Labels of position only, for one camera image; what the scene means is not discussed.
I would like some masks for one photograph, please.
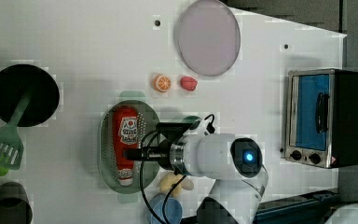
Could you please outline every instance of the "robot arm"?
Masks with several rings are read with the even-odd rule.
[[[168,167],[182,175],[216,179],[197,211],[200,224],[250,224],[269,180],[260,148],[249,138],[208,132],[208,118],[168,145]]]
[[[199,224],[251,224],[268,182],[263,170],[251,180],[216,180],[197,211]]]

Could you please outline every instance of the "green plate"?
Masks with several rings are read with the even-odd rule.
[[[152,107],[144,102],[136,100],[123,101],[113,106],[103,116],[100,130],[100,156],[99,156],[99,170],[103,182],[110,189],[121,194],[133,194],[139,192],[139,174],[140,174],[140,162],[136,161],[133,168],[132,185],[123,187],[118,183],[117,166],[115,153],[113,150],[112,137],[112,116],[113,111],[117,106],[131,105],[138,111],[138,134],[139,139],[142,139],[146,133],[156,129],[156,125],[159,123],[158,115]],[[144,187],[146,188],[156,178],[159,170],[159,165],[156,161],[148,161],[144,167]]]

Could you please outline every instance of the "green spatula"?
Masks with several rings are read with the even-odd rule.
[[[19,170],[24,145],[17,133],[17,125],[31,101],[31,92],[24,93],[11,116],[10,121],[0,128],[0,166],[10,170]]]

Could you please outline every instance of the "oven door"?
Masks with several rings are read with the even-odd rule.
[[[293,77],[290,146],[326,151],[329,75]]]

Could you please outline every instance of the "oven knob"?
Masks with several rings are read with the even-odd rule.
[[[301,159],[301,152],[295,150],[290,156],[293,157],[293,159],[296,161],[299,161]]]
[[[318,164],[319,162],[321,162],[321,157],[318,154],[312,154],[310,155],[310,161],[313,164]]]

